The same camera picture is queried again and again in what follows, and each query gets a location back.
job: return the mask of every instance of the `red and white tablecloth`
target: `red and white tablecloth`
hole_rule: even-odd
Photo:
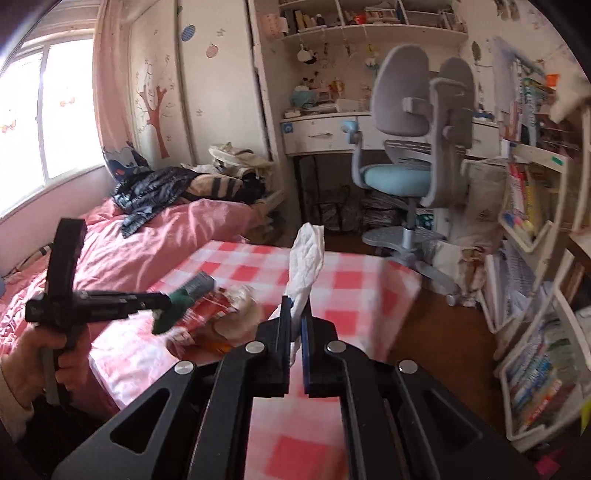
[[[204,270],[221,287],[251,286],[267,318],[288,281],[289,249],[209,242],[151,290],[170,293]],[[421,288],[421,278],[380,257],[326,252],[310,302],[314,316],[333,322],[339,338],[385,360]],[[163,338],[147,334],[151,318],[112,322],[95,340],[92,368],[120,407],[131,403],[177,361]],[[312,480],[346,477],[340,406],[304,395],[301,355],[285,398],[256,398],[246,479]]]

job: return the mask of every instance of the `human hand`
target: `human hand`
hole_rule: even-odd
[[[28,327],[16,347],[2,360],[2,374],[12,395],[23,408],[27,408],[42,392],[45,385],[41,349],[59,350],[66,345],[66,335],[44,326]],[[76,347],[61,354],[56,381],[70,390],[86,383],[90,352],[90,333],[84,328]]]

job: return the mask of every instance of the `blue sticker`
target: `blue sticker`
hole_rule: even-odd
[[[181,40],[182,41],[189,41],[195,35],[195,25],[188,25],[183,28],[183,33],[181,33]]]

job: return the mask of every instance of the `white desk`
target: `white desk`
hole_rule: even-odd
[[[363,132],[364,150],[384,150],[384,141],[412,140],[430,143],[429,136],[408,138],[386,135],[375,128],[370,112],[323,113],[299,116],[281,121],[285,154],[294,161],[295,180],[302,223],[306,221],[306,207],[300,172],[300,160],[308,155],[352,153],[347,134],[340,128],[347,120],[357,120]],[[499,128],[496,124],[475,119],[473,121],[473,146],[466,153],[469,157],[494,158],[500,153]]]

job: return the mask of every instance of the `blue chair seat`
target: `blue chair seat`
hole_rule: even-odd
[[[395,164],[361,169],[364,182],[374,190],[398,197],[424,197],[431,187],[431,170],[412,170]]]

